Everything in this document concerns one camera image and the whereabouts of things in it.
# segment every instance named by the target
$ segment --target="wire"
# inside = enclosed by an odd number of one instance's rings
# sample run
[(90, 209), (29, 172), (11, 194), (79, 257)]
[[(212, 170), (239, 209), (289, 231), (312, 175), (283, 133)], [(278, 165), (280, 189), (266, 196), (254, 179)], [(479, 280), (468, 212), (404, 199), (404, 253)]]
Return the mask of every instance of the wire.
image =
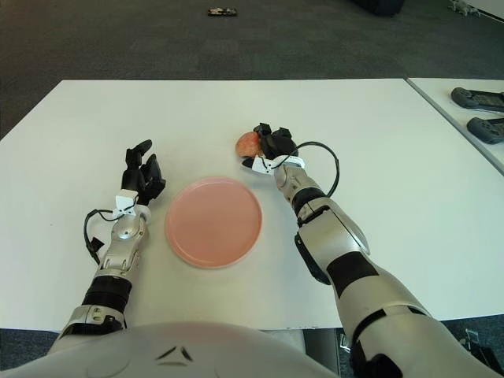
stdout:
[[(132, 207), (134, 207), (136, 205), (136, 201), (137, 201), (138, 198), (139, 198), (139, 196), (136, 195), (135, 201), (133, 202), (133, 205), (124, 208), (122, 211), (124, 212), (124, 211), (130, 210)], [(98, 253), (97, 253), (99, 247), (96, 248), (96, 246), (94, 246), (93, 243), (89, 240), (89, 236), (87, 236), (87, 223), (96, 214), (98, 214), (105, 222), (114, 222), (114, 221), (117, 221), (117, 220), (121, 219), (124, 216), (124, 214), (121, 214), (118, 217), (115, 217), (113, 219), (109, 219), (109, 218), (105, 218), (105, 216), (103, 215), (103, 213), (111, 214), (111, 213), (113, 213), (113, 211), (112, 210), (107, 210), (107, 209), (93, 209), (92, 211), (90, 211), (86, 215), (86, 218), (84, 219), (84, 242), (86, 243), (86, 248), (89, 251), (89, 254), (93, 258), (93, 260), (96, 261), (96, 263), (98, 265), (100, 265), (100, 259), (98, 257)]]
[(326, 151), (328, 151), (333, 157), (334, 157), (334, 162), (336, 164), (336, 178), (334, 179), (334, 182), (332, 183), (331, 189), (329, 189), (328, 193), (326, 194), (328, 197), (331, 197), (336, 188), (338, 187), (339, 183), (339, 160), (336, 154), (334, 153), (331, 148), (327, 147), (325, 144), (320, 143), (320, 142), (304, 142), (296, 146), (280, 163), (272, 167), (272, 169), (277, 169), (280, 167), (288, 158), (292, 156), (293, 153), (295, 153), (297, 150), (300, 148), (306, 147), (306, 146), (318, 146), (324, 148)]

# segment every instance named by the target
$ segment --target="robot forearm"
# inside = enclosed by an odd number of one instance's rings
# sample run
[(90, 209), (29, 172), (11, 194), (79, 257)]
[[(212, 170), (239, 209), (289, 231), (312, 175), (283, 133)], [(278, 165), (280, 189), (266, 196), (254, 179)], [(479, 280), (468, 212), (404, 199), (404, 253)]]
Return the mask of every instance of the robot forearm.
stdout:
[(312, 275), (334, 288), (358, 376), (499, 376), (369, 259), (362, 231), (304, 169), (283, 165), (275, 177), (298, 218), (300, 254)]

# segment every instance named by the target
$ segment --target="silver arm segment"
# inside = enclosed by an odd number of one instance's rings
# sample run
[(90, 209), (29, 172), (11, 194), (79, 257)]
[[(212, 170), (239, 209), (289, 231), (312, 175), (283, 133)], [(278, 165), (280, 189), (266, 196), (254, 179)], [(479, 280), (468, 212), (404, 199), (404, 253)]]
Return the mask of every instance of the silver arm segment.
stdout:
[(82, 305), (73, 310), (69, 322), (49, 353), (127, 327), (124, 307), (135, 283), (139, 251), (148, 236), (149, 219), (149, 209), (136, 205), (114, 224), (110, 247), (101, 260)]
[(369, 259), (360, 228), (304, 169), (282, 165), (277, 187), (298, 217), (295, 244), (312, 275), (331, 284), (358, 376), (499, 377), (476, 360), (389, 272)]

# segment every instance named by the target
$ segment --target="white table surface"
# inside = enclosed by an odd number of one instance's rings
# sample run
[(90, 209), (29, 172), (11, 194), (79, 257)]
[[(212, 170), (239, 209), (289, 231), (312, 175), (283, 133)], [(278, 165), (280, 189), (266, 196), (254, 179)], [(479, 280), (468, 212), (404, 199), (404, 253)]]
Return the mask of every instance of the white table surface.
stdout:
[[(259, 122), (339, 155), (333, 198), (367, 235), (372, 258), (439, 319), (504, 312), (504, 177), (403, 80), (63, 81), (0, 141), (0, 327), (59, 330), (96, 265), (85, 214), (113, 207), (124, 153), (154, 142), (168, 186), (126, 316), (130, 325), (221, 321), (253, 328), (339, 327), (332, 289), (295, 249), (295, 215), (273, 180), (240, 168), (235, 141)], [(325, 189), (331, 157), (302, 150)], [(204, 176), (258, 197), (263, 229), (226, 269), (181, 261), (163, 232), (170, 202)], [(110, 224), (90, 233), (106, 240)]]
[(415, 78), (409, 79), (409, 81), (496, 169), (504, 174), (504, 143), (494, 145), (483, 143), (467, 129), (467, 123), (474, 117), (489, 120), (503, 118), (504, 113), (464, 109), (457, 105), (450, 96), (452, 90), (456, 87), (500, 93), (504, 91), (504, 80)]

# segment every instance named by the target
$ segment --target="dark floor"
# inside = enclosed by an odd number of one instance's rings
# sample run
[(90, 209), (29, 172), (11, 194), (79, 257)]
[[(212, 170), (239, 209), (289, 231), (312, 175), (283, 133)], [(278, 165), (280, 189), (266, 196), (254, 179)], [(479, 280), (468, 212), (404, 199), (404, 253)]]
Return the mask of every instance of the dark floor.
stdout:
[[(380, 18), (349, 0), (2, 0), (0, 138), (60, 80), (504, 79), (504, 24), (440, 0)], [(233, 6), (236, 18), (208, 18)], [(470, 325), (504, 362), (504, 317)], [(46, 353), (55, 335), (0, 330), (0, 369)]]

